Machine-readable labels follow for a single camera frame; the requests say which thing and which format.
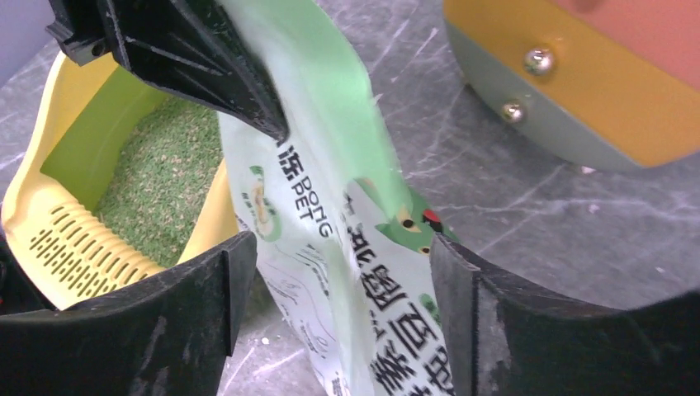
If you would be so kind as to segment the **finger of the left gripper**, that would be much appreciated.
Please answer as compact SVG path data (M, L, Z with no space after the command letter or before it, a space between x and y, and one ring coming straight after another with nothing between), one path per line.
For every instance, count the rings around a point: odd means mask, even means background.
M47 31L83 66L111 54L151 87L234 116L282 144L280 98L221 1L54 0Z

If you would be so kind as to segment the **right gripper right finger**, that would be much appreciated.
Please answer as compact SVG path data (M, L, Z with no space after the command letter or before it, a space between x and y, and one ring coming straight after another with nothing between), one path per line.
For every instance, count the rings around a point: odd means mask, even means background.
M637 309L562 295L433 238L430 266L458 395L696 395L697 290Z

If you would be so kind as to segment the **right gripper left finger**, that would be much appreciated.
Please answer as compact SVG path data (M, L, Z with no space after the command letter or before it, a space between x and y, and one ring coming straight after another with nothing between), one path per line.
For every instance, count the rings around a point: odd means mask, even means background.
M132 285L51 310L2 245L2 286L18 285L29 300L1 307L2 394L216 394L256 259L256 238L242 232Z

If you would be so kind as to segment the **green cat litter bag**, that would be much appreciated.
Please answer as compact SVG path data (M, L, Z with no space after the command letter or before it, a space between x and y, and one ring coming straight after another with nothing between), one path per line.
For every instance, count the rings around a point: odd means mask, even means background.
M234 210L329 395L451 395L429 254L363 62L313 1L226 1L280 97L283 142L220 114Z

